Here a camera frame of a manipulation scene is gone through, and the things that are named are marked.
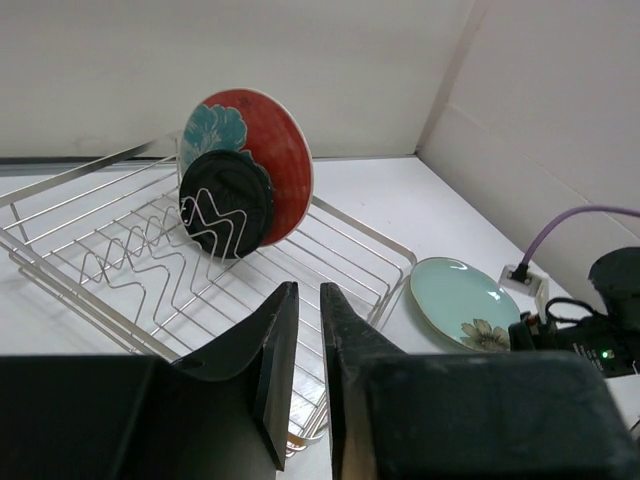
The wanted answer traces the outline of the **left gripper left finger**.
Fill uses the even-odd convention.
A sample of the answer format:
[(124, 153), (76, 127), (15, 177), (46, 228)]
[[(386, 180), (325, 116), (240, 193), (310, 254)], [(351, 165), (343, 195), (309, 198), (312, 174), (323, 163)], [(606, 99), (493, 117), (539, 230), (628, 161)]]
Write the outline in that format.
[(180, 471), (281, 471), (299, 326), (299, 293), (280, 284), (248, 317), (181, 358), (195, 399)]

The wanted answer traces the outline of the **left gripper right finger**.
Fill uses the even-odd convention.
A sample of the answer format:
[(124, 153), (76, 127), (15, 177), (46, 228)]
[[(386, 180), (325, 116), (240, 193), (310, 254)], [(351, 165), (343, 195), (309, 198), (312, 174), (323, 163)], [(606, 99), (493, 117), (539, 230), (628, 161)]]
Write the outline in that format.
[(361, 318), (335, 283), (320, 286), (320, 313), (335, 479), (375, 479), (366, 367), (400, 349)]

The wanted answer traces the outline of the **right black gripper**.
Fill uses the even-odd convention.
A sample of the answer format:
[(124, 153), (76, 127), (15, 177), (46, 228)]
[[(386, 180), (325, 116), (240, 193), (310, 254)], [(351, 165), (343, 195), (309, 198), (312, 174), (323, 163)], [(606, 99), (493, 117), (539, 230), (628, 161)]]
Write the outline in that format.
[[(558, 317), (551, 313), (557, 304), (579, 307), (589, 313), (582, 319)], [(600, 369), (600, 360), (589, 346), (587, 339), (588, 323), (596, 310), (587, 302), (569, 297), (555, 297), (548, 300), (541, 313), (529, 312), (520, 315), (520, 321), (508, 328), (510, 350), (566, 350), (584, 357), (596, 369)]]

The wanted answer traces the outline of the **light green flower bowl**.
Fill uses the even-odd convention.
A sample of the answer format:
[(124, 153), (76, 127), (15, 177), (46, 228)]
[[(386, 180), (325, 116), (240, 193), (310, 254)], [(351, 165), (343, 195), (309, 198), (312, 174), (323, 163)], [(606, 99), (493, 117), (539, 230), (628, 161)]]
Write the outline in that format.
[(409, 288), (436, 332), (476, 352), (510, 350), (508, 328), (520, 320), (512, 297), (491, 277), (457, 259), (432, 257), (412, 270)]

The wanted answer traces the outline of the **small black plate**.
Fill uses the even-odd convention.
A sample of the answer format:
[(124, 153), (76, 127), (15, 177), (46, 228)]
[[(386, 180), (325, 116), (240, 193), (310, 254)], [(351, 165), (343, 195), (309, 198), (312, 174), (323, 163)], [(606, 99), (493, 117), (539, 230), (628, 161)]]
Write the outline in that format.
[(274, 220), (268, 173), (238, 152), (214, 150), (194, 160), (182, 178), (179, 200), (189, 237), (219, 259), (254, 252)]

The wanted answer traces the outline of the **red and teal floral plate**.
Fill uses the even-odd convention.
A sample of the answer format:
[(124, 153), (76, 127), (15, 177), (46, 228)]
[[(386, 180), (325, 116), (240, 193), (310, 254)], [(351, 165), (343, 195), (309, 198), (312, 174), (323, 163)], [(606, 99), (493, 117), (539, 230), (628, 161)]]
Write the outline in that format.
[(181, 172), (214, 150), (236, 152), (269, 176), (275, 218), (265, 246), (281, 241), (299, 226), (313, 197), (313, 163), (302, 130), (281, 103), (248, 88), (222, 90), (203, 100), (182, 133)]

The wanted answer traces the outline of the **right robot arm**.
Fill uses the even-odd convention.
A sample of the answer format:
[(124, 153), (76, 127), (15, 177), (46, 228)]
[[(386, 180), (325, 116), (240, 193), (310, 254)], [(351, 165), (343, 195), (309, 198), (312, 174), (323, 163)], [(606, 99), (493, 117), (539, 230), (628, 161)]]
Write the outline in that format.
[(639, 373), (639, 249), (611, 251), (591, 266), (588, 280), (603, 313), (585, 301), (555, 297), (509, 326), (513, 351), (565, 350), (590, 361), (607, 378)]

